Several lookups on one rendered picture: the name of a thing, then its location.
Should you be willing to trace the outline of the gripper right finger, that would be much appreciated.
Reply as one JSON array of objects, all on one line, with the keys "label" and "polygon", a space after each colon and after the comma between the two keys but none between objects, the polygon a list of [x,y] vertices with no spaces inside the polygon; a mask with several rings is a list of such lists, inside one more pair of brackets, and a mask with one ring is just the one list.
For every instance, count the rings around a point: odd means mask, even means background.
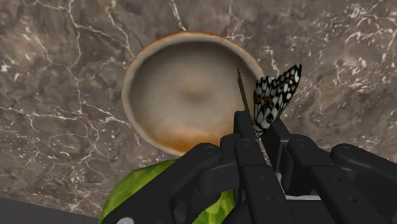
[{"label": "gripper right finger", "polygon": [[315,191],[335,224],[397,224],[396,163],[347,143],[325,151],[281,120],[261,141],[284,192]]}]

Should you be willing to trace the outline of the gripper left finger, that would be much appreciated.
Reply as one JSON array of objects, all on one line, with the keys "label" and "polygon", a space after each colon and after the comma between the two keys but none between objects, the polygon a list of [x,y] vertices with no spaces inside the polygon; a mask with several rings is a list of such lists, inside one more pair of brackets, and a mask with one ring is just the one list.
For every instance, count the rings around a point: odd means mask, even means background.
[{"label": "gripper left finger", "polygon": [[222,192],[235,207],[222,224],[295,224],[286,197],[238,111],[220,146],[199,143],[112,210],[102,224],[192,224]]}]

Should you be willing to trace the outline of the black and white butterfly figure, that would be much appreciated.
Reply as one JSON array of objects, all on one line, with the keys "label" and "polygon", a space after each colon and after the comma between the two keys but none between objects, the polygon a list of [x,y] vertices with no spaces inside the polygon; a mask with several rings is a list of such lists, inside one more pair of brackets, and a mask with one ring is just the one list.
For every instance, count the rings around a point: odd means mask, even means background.
[{"label": "black and white butterfly figure", "polygon": [[261,77],[255,83],[253,92],[253,117],[251,124],[257,141],[282,115],[291,102],[302,77],[302,65],[295,64],[278,77]]}]

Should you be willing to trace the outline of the beige bowl with orange rim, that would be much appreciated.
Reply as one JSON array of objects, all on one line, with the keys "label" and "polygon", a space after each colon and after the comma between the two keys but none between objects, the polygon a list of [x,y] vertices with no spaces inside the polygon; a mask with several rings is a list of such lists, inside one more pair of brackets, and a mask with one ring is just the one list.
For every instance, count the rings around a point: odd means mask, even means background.
[{"label": "beige bowl with orange rim", "polygon": [[153,147],[182,156],[196,144],[220,144],[233,131],[241,93],[253,98],[264,72],[237,43],[181,31],[156,39],[128,66],[121,100],[129,122]]}]

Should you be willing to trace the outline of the green round fruit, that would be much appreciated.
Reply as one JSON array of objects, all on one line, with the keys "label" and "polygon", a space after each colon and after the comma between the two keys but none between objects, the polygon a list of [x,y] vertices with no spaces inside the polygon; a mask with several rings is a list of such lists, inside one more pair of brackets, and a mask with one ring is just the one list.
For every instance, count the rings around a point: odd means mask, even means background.
[{"label": "green round fruit", "polygon": [[[135,194],[144,185],[157,177],[161,172],[172,165],[174,160],[165,160],[157,164],[136,169],[126,175],[113,188],[107,198],[99,218],[98,224],[102,224],[103,219],[122,202]],[[223,220],[235,207],[233,190],[221,193],[220,198],[211,206],[202,211],[192,224],[222,224]]]}]

